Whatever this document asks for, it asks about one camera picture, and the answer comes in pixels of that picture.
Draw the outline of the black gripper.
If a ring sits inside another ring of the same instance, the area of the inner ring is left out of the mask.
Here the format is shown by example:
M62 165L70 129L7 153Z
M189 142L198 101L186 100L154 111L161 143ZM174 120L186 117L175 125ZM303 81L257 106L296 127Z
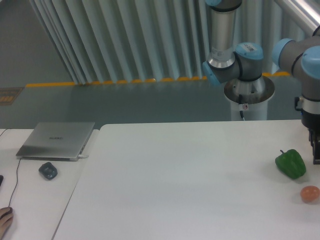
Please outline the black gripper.
M320 164L320 115L309 113L305 110L301 112L301 122L308 128L309 142L312 147L313 164Z

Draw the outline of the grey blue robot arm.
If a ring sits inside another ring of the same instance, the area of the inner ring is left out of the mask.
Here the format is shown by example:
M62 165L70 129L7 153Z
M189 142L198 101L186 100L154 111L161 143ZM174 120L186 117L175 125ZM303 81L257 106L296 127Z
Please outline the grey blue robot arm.
M224 94L241 109L268 101L273 83L262 76L263 50L255 43L233 46L236 10L240 0L208 0L212 11L211 52L202 64L213 84L225 83ZM280 6L308 38L281 39L272 50L272 61L301 82L301 96L294 107L309 131L313 163L320 162L320 7L313 0L279 0Z

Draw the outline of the person's hand on mouse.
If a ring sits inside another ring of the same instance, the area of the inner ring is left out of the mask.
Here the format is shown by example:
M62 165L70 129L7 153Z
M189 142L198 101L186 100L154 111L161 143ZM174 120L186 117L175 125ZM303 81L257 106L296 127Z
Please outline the person's hand on mouse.
M13 209L11 207L4 207L0 209L0 239L2 239L13 223Z

